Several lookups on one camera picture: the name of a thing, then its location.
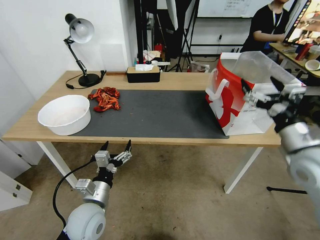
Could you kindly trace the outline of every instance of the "lamp arm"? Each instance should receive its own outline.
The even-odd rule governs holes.
[[[88,76],[87,75],[87,69],[84,66],[84,64],[77,58],[76,54],[73,52],[72,48],[71,48],[71,44],[74,43],[73,40],[70,40],[71,36],[69,36],[68,38],[66,38],[65,40],[63,40],[65,42],[65,44],[68,46],[70,52],[72,53],[74,59],[76,60],[76,63],[78,64],[79,68],[81,69],[81,71],[83,72],[84,76]]]

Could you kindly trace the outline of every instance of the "black desk mat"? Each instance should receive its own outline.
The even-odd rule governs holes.
[[[91,121],[73,136],[229,138],[224,135],[205,100],[204,91],[119,92],[119,111],[94,112],[98,103],[90,100]]]

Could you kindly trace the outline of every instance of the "lamp base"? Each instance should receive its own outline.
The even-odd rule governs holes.
[[[97,74],[89,73],[88,76],[79,78],[79,84],[83,87],[91,87],[100,82],[100,77]]]

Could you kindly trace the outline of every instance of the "desk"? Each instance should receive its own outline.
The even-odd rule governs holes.
[[[292,49],[290,46],[283,46],[281,43],[270,43],[270,46],[273,48],[274,51],[279,53],[281,56],[284,57],[284,60],[281,63],[281,67],[285,67],[287,64],[287,61],[290,60],[295,65],[297,65],[299,68],[302,68],[304,71],[310,73],[314,77],[320,78],[320,71],[309,71],[305,68],[305,64],[307,62],[306,59],[303,59],[302,61],[297,61],[295,58],[297,56],[297,53],[287,53],[284,52],[284,50]]]
[[[79,75],[78,71],[65,72],[55,84],[13,125],[3,136],[8,141],[37,141],[49,159],[58,168],[62,175],[70,172],[69,167],[62,159],[51,142],[87,142],[104,143],[127,143],[129,139],[132,144],[167,144],[167,145],[223,145],[253,147],[248,151],[248,156],[240,162],[234,174],[224,186],[226,193],[230,193],[237,182],[258,156],[263,147],[277,147],[280,145],[280,137],[274,132],[273,127],[265,134],[230,136],[229,139],[193,139],[193,138],[133,138],[133,137],[85,137],[85,136],[59,136],[48,128],[40,125],[37,121],[39,110],[49,101],[68,94],[86,96],[99,87],[115,87],[132,90],[205,90],[209,74],[206,73],[161,73],[159,83],[128,83],[124,75],[104,76],[101,83],[86,89],[69,89],[65,86],[67,79]],[[77,79],[69,82],[76,86]],[[72,187],[77,183],[72,174],[67,178]]]

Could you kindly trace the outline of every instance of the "tissue box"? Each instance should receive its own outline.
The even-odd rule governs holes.
[[[154,66],[150,71],[136,71],[135,67],[128,67],[127,78],[129,83],[160,82],[160,69]]]

